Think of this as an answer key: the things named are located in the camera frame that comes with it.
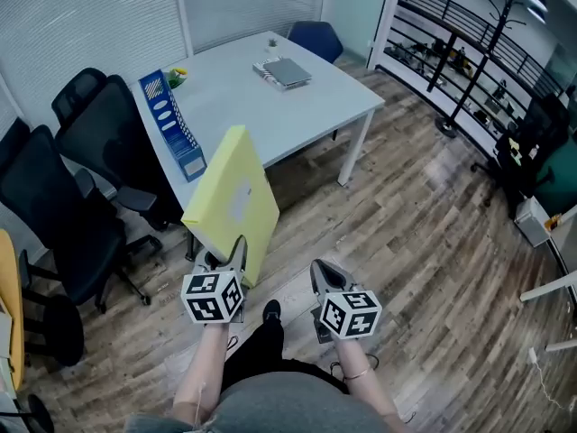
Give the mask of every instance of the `gray shirt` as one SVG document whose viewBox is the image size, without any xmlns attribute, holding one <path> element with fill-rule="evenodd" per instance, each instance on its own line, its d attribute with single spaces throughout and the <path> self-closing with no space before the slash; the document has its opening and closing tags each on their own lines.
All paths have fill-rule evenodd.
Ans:
<svg viewBox="0 0 577 433">
<path fill-rule="evenodd" d="M 195 429 L 174 419 L 134 415 L 126 433 L 185 433 Z M 265 373 L 226 392 L 204 427 L 214 433 L 389 432 L 371 406 L 305 373 Z"/>
</svg>

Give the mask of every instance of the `door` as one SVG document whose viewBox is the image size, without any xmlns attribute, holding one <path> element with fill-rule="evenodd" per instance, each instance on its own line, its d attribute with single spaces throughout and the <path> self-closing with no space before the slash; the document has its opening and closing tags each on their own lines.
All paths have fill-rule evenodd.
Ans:
<svg viewBox="0 0 577 433">
<path fill-rule="evenodd" d="M 323 0 L 321 20 L 333 25 L 344 48 L 366 63 L 385 0 Z"/>
</svg>

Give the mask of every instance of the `tabletop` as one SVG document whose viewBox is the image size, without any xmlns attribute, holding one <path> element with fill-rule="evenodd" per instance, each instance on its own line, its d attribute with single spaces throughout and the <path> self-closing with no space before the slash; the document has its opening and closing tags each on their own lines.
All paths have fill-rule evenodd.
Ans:
<svg viewBox="0 0 577 433">
<path fill-rule="evenodd" d="M 312 75 L 306 86 L 279 91 L 252 70 L 277 54 L 293 59 Z M 264 167 L 280 161 L 333 130 L 383 106 L 381 97 L 342 70 L 273 32 L 263 32 L 203 51 L 162 70 L 188 70 L 173 90 L 187 127 L 210 162 L 226 131 L 245 125 Z M 188 183 L 170 155 L 138 82 L 131 85 L 147 133 L 180 205 L 186 207 L 197 180 Z"/>
<path fill-rule="evenodd" d="M 18 391 L 23 379 L 24 368 L 24 320 L 22 291 L 18 260 L 10 235 L 0 229 L 0 297 L 12 316 L 12 336 L 10 339 L 10 365 L 14 389 Z"/>
</svg>

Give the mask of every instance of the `window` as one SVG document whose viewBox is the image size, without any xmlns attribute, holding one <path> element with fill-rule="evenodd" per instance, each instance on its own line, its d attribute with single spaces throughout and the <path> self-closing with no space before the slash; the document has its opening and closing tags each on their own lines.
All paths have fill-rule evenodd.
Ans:
<svg viewBox="0 0 577 433">
<path fill-rule="evenodd" d="M 186 57 L 176 0 L 0 0 L 0 70 L 29 124 L 86 67 L 128 83 Z"/>
<path fill-rule="evenodd" d="M 295 21 L 319 20 L 323 0 L 184 0 L 194 52 L 257 32 L 286 35 Z"/>
</svg>

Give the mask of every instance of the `shoe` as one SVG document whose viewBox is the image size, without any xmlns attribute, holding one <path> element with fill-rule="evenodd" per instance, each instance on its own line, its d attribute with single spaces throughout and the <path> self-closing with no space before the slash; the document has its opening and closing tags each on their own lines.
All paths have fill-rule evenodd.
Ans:
<svg viewBox="0 0 577 433">
<path fill-rule="evenodd" d="M 269 319 L 280 320 L 280 303 L 275 299 L 269 301 L 262 311 L 262 322 Z"/>
</svg>

